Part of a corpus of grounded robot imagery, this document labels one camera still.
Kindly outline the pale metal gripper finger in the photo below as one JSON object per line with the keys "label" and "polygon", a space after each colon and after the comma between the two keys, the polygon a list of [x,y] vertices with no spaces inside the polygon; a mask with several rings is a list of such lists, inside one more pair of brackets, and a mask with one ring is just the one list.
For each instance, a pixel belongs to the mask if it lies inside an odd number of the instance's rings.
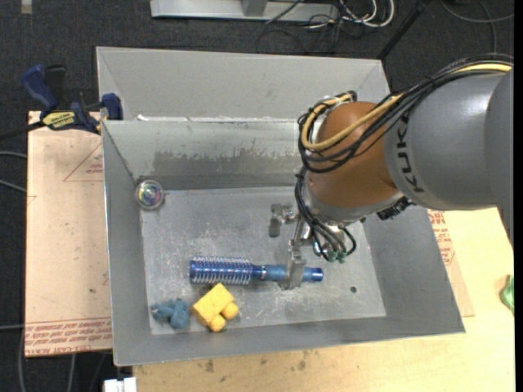
{"label": "pale metal gripper finger", "polygon": [[291,290],[300,287],[304,275],[306,260],[302,256],[302,241],[292,241],[288,250],[285,266],[283,289]]}
{"label": "pale metal gripper finger", "polygon": [[295,221],[295,213],[291,203],[275,203],[270,206],[270,223],[268,226],[268,235],[271,238],[280,236],[283,224],[289,224]]}

